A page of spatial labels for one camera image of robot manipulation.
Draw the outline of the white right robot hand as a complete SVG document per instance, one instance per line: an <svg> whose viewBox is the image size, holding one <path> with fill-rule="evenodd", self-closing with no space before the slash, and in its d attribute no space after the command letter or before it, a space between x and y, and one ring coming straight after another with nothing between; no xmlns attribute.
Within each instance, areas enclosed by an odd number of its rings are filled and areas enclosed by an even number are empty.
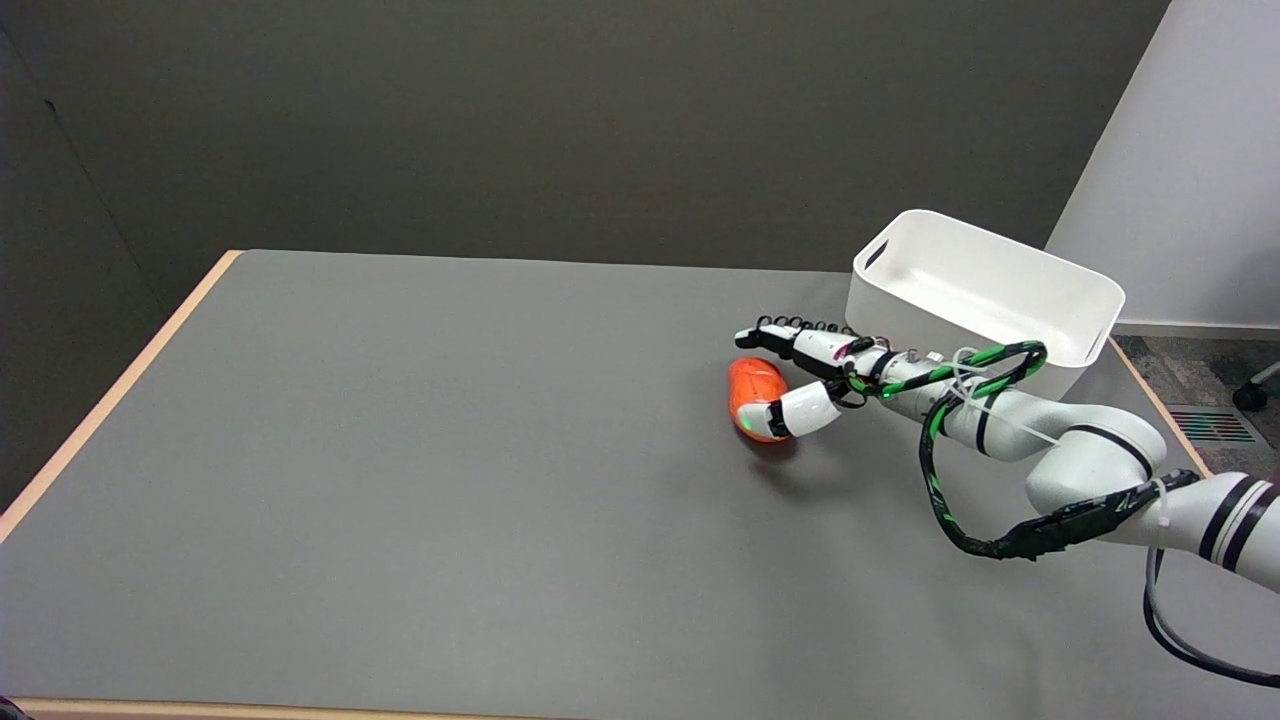
<svg viewBox="0 0 1280 720"><path fill-rule="evenodd" d="M882 338L800 316L760 316L733 343L751 356L728 369L728 411L749 439L780 443L809 436L872 396L895 352Z"/></svg>

